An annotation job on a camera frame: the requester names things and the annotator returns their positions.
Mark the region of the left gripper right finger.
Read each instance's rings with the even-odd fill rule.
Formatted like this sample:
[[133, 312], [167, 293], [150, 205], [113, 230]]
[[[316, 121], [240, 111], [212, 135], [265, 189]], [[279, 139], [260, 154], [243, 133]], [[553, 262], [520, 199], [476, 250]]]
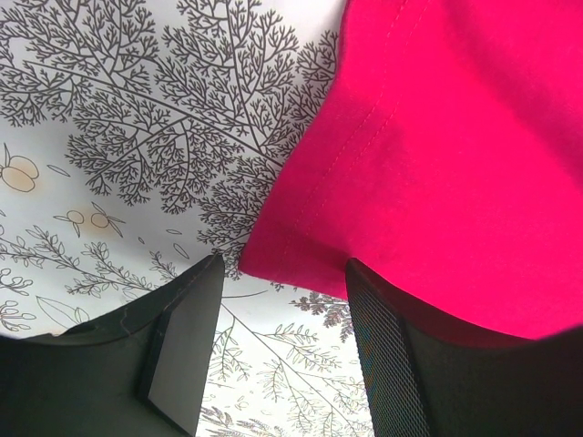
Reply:
[[579, 436], [582, 329], [528, 340], [461, 320], [357, 259], [345, 281], [377, 436]]

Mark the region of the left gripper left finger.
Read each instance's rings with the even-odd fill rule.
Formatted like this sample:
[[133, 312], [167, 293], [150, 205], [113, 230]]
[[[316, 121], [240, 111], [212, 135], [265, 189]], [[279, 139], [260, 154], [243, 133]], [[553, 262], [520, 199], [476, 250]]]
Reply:
[[209, 255], [59, 336], [1, 340], [4, 436], [192, 436], [224, 284]]

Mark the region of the red t shirt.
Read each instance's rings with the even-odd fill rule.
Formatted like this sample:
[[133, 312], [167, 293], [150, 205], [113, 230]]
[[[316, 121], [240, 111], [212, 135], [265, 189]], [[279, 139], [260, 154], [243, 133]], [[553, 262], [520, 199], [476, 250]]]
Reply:
[[240, 270], [344, 298], [358, 259], [476, 325], [582, 321], [582, 4], [350, 1]]

